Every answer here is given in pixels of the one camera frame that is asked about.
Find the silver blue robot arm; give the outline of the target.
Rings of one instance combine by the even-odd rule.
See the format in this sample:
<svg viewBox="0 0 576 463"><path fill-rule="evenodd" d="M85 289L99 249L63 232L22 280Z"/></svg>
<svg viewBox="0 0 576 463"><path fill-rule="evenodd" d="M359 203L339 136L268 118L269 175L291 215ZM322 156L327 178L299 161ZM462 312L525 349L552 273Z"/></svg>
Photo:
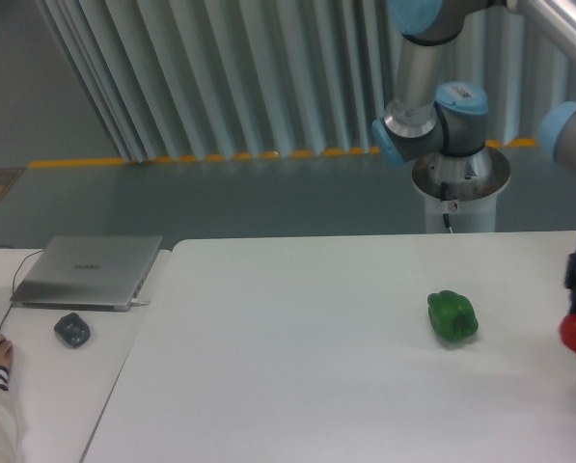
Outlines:
<svg viewBox="0 0 576 463"><path fill-rule="evenodd" d="M532 20L576 63L576 1L389 1L403 37L398 80L384 115L372 123L374 141L388 162L417 160L412 181L425 198L428 232L493 231L497 196L508 184L509 165L485 146L488 98L477 84L439 83L448 45L470 14L504 6ZM549 111L538 141L554 162L576 176L576 102ZM576 250L567 259L568 314L559 333L576 353Z"/></svg>

